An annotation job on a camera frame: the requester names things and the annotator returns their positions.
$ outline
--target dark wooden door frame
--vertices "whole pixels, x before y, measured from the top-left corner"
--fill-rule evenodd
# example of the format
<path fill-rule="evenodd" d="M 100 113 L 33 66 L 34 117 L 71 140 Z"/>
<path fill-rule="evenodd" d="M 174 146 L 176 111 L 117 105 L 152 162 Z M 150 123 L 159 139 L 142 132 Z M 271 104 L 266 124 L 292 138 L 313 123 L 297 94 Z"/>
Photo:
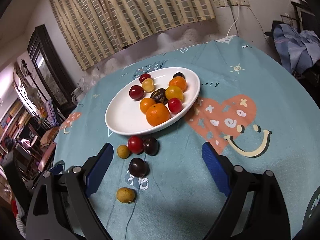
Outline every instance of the dark wooden door frame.
<path fill-rule="evenodd" d="M 55 96 L 52 94 L 51 90 L 49 89 L 47 83 L 45 82 L 36 64 L 36 60 L 40 52 L 47 64 L 47 67 L 51 75 L 53 76 L 53 79 L 57 83 L 58 87 L 61 89 L 61 92 L 63 93 L 65 98 L 67 99 L 67 103 L 60 105 L 56 100 Z M 58 109 L 65 117 L 68 117 L 71 111 L 75 108 L 71 100 L 71 93 L 76 87 L 74 86 L 70 77 L 66 73 L 62 62 L 59 59 L 59 56 L 55 48 L 53 47 L 53 44 L 51 42 L 47 29 L 45 28 L 45 25 L 40 25 L 35 28 L 35 31 L 33 32 L 28 44 L 28 53 L 30 55 L 33 65 L 35 66 L 36 72 L 45 89 L 47 90 L 48 94 L 50 95 L 53 103 L 58 107 Z"/>

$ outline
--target red cherry tomato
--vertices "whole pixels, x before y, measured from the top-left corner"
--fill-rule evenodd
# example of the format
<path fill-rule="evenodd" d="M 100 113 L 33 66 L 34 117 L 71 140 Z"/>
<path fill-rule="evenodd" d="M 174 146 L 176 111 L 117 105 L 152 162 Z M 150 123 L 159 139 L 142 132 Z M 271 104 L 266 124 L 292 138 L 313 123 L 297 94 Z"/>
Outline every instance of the red cherry tomato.
<path fill-rule="evenodd" d="M 182 110 L 182 103 L 177 98 L 171 98 L 168 102 L 168 108 L 173 114 L 178 114 Z"/>
<path fill-rule="evenodd" d="M 140 76 L 140 78 L 139 78 L 140 83 L 142 84 L 142 82 L 143 82 L 145 79 L 147 79 L 147 78 L 151 78 L 151 75 L 148 74 L 148 73 L 142 74 L 142 75 Z"/>
<path fill-rule="evenodd" d="M 143 94 L 144 94 L 143 88 L 138 85 L 132 86 L 129 90 L 129 96 L 134 100 L 138 100 L 142 98 Z"/>
<path fill-rule="evenodd" d="M 131 136 L 128 140 L 130 152 L 139 154 L 143 151 L 143 140 L 138 136 Z"/>

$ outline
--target door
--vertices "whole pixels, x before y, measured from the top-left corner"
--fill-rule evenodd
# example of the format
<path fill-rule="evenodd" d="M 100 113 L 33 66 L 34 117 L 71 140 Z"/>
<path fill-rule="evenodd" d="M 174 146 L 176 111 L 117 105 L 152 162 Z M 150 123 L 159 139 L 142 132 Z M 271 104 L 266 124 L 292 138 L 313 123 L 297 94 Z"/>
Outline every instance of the door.
<path fill-rule="evenodd" d="M 44 25 L 35 28 L 29 41 L 28 53 L 53 103 L 68 117 L 75 109 L 71 100 L 75 86 L 66 73 Z"/>

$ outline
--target plate rim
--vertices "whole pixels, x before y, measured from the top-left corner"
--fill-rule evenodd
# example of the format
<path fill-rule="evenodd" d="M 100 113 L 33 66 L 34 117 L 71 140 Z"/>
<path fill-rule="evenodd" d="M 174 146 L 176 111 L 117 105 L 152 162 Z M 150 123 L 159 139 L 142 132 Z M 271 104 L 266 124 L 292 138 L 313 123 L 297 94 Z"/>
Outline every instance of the plate rim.
<path fill-rule="evenodd" d="M 199 96 L 199 93 L 200 93 L 200 88 L 201 88 L 201 83 L 200 83 L 200 78 L 199 76 L 191 69 L 188 69 L 188 68 L 184 68 L 184 67 L 166 67 L 166 68 L 163 68 L 163 69 L 157 69 L 157 70 L 154 70 L 154 71 L 151 71 L 151 72 L 148 72 L 148 74 L 150 73 L 154 73 L 154 72 L 157 72 L 157 71 L 160 71 L 160 70 L 164 70 L 164 69 L 169 69 L 169 68 L 180 68 L 180 69 L 187 69 L 188 71 L 191 71 L 195 76 L 196 76 L 196 79 L 198 80 L 198 87 L 196 89 L 196 95 L 194 96 L 194 98 L 190 101 L 190 103 L 188 105 L 186 105 L 186 107 L 182 110 L 185 111 L 185 113 L 183 115 L 180 116 L 180 118 L 178 118 L 175 122 L 177 122 L 179 119 L 181 119 L 189 110 L 190 108 L 192 107 L 192 105 L 194 104 L 194 102 L 196 101 L 197 97 Z M 116 131 L 112 128 L 110 128 L 108 126 L 108 122 L 107 122 L 107 112 L 108 112 L 108 109 L 112 103 L 112 101 L 115 99 L 115 97 L 127 86 L 129 85 L 131 82 L 129 82 L 128 84 L 126 84 L 123 88 L 121 88 L 121 90 L 116 93 L 116 95 L 112 98 L 112 100 L 110 101 L 107 109 L 106 109 L 106 113 L 105 113 L 105 117 L 104 117 L 104 120 L 105 120 L 105 123 L 106 123 L 106 126 L 108 127 L 108 129 L 110 129 L 112 132 L 116 133 L 116 134 L 119 134 L 119 135 L 125 135 L 125 136 L 132 136 L 132 135 L 146 135 L 146 134 L 150 134 L 150 133 L 153 133 L 153 132 L 158 132 L 158 131 L 161 131 L 169 126 L 165 126 L 166 124 L 168 124 L 172 118 L 176 117 L 177 115 L 175 115 L 174 117 L 170 118 L 169 120 L 157 125 L 157 126 L 154 126 L 154 127 L 151 127 L 147 130 L 143 130 L 143 131 L 140 131 L 140 132 L 137 132 L 137 133 L 132 133 L 132 132 L 119 132 L 119 131 Z"/>

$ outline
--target kettle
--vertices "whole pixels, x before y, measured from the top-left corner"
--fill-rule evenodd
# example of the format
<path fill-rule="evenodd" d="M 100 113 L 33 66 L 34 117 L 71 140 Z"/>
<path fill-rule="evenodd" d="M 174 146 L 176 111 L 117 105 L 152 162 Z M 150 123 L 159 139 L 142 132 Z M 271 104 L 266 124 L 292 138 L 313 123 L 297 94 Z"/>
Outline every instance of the kettle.
<path fill-rule="evenodd" d="M 85 93 L 81 90 L 80 87 L 77 87 L 72 93 L 72 102 L 74 105 L 77 105 L 82 99 L 84 99 Z"/>

